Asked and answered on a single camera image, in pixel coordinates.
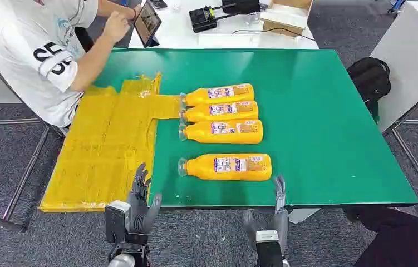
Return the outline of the robot left hand grey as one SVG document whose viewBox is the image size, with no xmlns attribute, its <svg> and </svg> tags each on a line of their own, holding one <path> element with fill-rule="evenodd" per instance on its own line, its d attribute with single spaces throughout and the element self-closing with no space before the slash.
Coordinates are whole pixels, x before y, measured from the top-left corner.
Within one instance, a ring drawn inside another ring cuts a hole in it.
<svg viewBox="0 0 418 267">
<path fill-rule="evenodd" d="M 155 194 L 150 206 L 147 204 L 148 187 L 151 182 L 150 179 L 146 180 L 147 174 L 146 163 L 140 164 L 136 169 L 132 188 L 127 195 L 130 217 L 126 228 L 130 233 L 149 234 L 161 208 L 161 193 Z"/>
</svg>

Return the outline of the robot right hand grey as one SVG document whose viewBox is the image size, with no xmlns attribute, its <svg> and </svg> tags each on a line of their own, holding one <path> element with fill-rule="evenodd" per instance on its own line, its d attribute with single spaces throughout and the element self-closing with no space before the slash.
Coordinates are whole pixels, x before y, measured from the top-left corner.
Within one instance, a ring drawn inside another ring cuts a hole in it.
<svg viewBox="0 0 418 267">
<path fill-rule="evenodd" d="M 275 207 L 268 230 L 260 230 L 259 224 L 253 217 L 252 210 L 243 211 L 243 223 L 250 246 L 254 250 L 258 251 L 258 243 L 273 243 L 279 255 L 284 257 L 289 223 L 288 211 L 285 208 L 286 184 L 281 174 L 273 179 L 273 183 L 275 185 Z"/>
</svg>

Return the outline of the person's right hand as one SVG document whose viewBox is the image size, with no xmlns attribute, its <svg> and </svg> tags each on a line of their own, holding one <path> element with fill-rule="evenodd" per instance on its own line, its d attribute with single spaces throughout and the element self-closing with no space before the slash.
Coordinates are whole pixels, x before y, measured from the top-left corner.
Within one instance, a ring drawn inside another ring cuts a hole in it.
<svg viewBox="0 0 418 267">
<path fill-rule="evenodd" d="M 127 18 L 117 12 L 113 11 L 108 17 L 102 36 L 113 44 L 116 44 L 128 33 L 130 29 Z"/>
</svg>

